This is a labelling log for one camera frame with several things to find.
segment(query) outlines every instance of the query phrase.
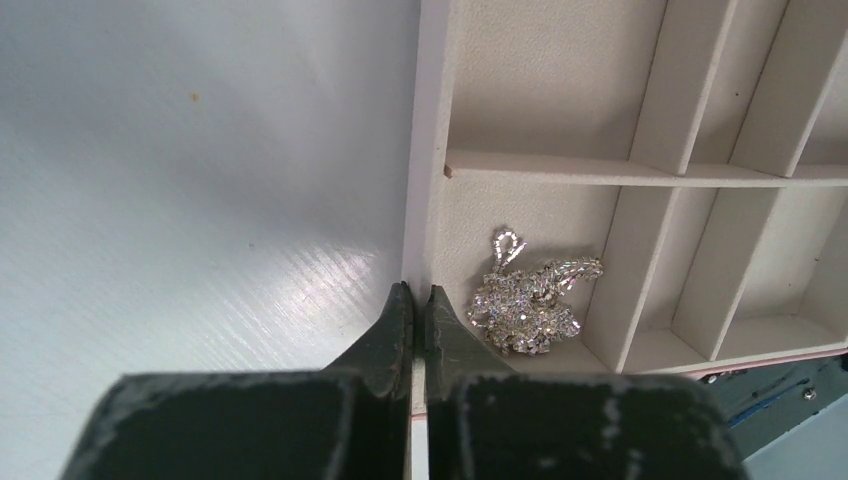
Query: white compartment tray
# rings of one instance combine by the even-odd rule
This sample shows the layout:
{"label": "white compartment tray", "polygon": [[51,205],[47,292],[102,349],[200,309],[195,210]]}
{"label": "white compartment tray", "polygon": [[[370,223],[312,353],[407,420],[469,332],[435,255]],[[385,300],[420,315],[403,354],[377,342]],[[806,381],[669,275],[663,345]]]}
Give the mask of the white compartment tray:
{"label": "white compartment tray", "polygon": [[848,3],[422,5],[404,278],[463,312],[600,256],[584,332],[524,371],[695,372],[848,347]]}

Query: compartment divider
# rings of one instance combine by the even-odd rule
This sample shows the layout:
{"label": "compartment divider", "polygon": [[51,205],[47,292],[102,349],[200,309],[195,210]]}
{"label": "compartment divider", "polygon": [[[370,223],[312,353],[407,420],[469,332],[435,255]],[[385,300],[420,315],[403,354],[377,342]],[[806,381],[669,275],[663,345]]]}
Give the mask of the compartment divider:
{"label": "compartment divider", "polygon": [[683,287],[672,331],[715,360],[782,189],[722,189]]}
{"label": "compartment divider", "polygon": [[848,2],[790,0],[730,163],[791,177],[844,57]]}
{"label": "compartment divider", "polygon": [[622,187],[595,286],[583,343],[621,372],[668,233],[678,188]]}
{"label": "compartment divider", "polygon": [[686,173],[737,0],[672,0],[665,10],[630,161]]}

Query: sparkly jewelry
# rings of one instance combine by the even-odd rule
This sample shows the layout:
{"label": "sparkly jewelry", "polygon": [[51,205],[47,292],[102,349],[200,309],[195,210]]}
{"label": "sparkly jewelry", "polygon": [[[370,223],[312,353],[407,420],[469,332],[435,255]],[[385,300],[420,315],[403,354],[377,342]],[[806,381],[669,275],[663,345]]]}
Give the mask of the sparkly jewelry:
{"label": "sparkly jewelry", "polygon": [[[504,241],[510,243],[504,251]],[[578,278],[595,280],[603,272],[599,258],[554,260],[541,270],[504,272],[527,243],[510,228],[495,234],[495,264],[483,275],[468,310],[475,327],[486,330],[486,339],[504,354],[510,349],[536,355],[550,351],[552,340],[574,337],[580,323],[566,304],[565,293]]]}

